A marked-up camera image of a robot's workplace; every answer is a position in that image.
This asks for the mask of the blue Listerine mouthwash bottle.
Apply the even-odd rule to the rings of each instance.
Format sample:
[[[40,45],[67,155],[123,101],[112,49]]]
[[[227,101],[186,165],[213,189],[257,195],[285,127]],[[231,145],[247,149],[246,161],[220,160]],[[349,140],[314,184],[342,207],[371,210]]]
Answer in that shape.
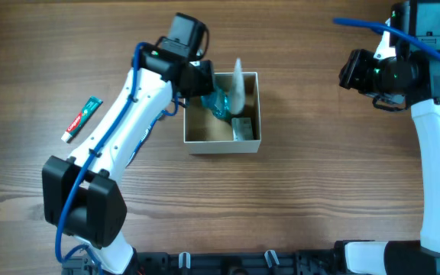
[[[215,86],[212,93],[201,96],[201,103],[219,120],[231,121],[230,99],[228,94],[219,86]]]

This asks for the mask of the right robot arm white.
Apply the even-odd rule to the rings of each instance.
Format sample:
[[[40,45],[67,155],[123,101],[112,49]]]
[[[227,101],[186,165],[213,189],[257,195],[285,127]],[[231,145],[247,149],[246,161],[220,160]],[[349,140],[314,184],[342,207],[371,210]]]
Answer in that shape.
[[[345,241],[338,271],[440,274],[440,1],[405,1],[384,22],[336,18],[381,36],[375,51],[351,51],[339,84],[386,112],[410,111],[422,161],[423,218],[416,241]]]

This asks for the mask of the white Pantene tube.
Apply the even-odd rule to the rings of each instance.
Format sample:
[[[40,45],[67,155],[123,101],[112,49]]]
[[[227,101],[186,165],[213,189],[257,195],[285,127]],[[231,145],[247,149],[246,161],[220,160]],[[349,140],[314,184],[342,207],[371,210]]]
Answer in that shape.
[[[246,95],[240,58],[237,58],[235,62],[228,98],[230,102],[230,113],[233,115],[241,114],[244,109]]]

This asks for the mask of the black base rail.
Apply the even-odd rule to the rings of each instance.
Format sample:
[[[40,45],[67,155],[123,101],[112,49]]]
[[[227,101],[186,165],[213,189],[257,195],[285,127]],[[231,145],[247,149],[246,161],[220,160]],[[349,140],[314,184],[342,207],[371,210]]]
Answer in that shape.
[[[126,275],[309,275],[345,274],[347,268],[336,249],[278,253],[168,254],[135,252]]]

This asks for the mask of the blue white toothbrush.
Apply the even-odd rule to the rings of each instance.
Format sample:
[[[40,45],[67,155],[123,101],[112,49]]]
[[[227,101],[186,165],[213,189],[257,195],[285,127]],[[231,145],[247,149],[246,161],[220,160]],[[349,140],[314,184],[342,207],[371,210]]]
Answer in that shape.
[[[131,162],[134,160],[136,154],[138,153],[138,151],[141,149],[142,145],[146,142],[146,140],[149,138],[150,133],[152,132],[152,129],[154,128],[154,125],[157,123],[158,118],[155,118],[151,124],[147,127],[147,129],[144,132],[144,135],[142,136],[142,138],[139,140],[137,146],[135,147],[135,149],[133,150],[126,166],[128,167]]]

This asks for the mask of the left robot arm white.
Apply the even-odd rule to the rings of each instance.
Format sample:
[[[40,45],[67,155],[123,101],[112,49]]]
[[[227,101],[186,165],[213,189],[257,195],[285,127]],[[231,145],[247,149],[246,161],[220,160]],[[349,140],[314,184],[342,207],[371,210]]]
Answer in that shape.
[[[85,251],[99,274],[141,273],[121,231],[128,211],[122,176],[146,130],[170,115],[169,104],[213,92],[213,65],[204,58],[209,38],[204,23],[176,13],[167,36],[136,45],[124,85],[95,130],[67,158],[44,164],[44,217],[57,228],[61,265]]]

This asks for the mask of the white cardboard box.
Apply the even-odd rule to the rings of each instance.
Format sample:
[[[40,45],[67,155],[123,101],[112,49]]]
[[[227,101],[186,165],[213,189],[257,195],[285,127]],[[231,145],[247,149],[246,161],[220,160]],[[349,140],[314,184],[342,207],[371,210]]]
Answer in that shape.
[[[189,100],[184,110],[183,143],[190,154],[255,154],[262,141],[258,73],[244,72],[246,102],[242,118],[251,120],[253,138],[236,141],[232,126],[204,108],[200,98]]]

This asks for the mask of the Colgate toothpaste tube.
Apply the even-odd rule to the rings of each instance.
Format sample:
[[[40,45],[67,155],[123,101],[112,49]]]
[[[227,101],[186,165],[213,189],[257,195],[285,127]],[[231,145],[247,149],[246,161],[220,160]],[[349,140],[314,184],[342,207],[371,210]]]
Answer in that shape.
[[[91,96],[86,104],[82,107],[79,114],[74,118],[73,122],[64,131],[61,140],[68,143],[82,130],[87,121],[92,117],[95,111],[102,105],[102,100]]]

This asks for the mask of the green white soap box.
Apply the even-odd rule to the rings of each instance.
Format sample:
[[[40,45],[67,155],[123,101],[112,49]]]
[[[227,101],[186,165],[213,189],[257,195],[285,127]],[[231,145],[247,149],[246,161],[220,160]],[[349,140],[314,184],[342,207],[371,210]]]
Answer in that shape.
[[[251,141],[254,132],[250,118],[233,118],[231,120],[233,139],[235,141]]]

